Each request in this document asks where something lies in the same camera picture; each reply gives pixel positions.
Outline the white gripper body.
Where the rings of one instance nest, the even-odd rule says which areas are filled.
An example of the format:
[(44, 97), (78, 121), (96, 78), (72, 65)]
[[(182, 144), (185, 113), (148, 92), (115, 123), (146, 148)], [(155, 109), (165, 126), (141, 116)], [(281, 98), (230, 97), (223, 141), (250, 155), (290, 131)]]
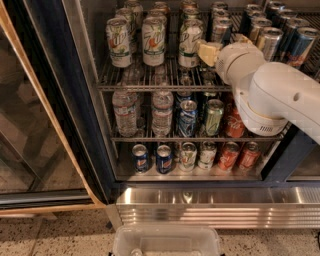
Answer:
[(248, 73), (265, 63), (263, 53), (254, 45), (249, 43), (232, 43), (224, 47), (218, 54), (216, 72), (225, 84), (231, 85), (235, 74)]

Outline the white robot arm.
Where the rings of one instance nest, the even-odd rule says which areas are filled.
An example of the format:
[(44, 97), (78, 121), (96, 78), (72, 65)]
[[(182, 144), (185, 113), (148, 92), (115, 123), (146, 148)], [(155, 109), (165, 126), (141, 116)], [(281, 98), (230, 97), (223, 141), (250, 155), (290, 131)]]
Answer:
[(268, 62), (253, 44), (227, 46), (198, 40), (199, 58), (232, 88), (245, 127), (260, 136), (279, 134), (292, 123), (320, 143), (320, 84), (281, 62)]

